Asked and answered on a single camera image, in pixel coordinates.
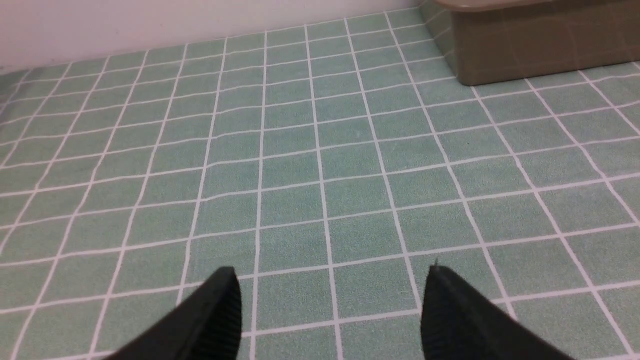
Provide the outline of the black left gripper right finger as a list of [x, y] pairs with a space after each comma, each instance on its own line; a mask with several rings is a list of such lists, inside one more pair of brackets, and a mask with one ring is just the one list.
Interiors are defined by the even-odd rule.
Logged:
[[420, 320], [426, 360], [568, 360], [457, 272], [431, 265]]

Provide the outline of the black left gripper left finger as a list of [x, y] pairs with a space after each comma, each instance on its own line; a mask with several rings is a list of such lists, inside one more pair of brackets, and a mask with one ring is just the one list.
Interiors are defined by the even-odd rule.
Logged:
[[242, 290], [222, 266], [166, 316], [108, 360], [235, 360], [242, 341]]

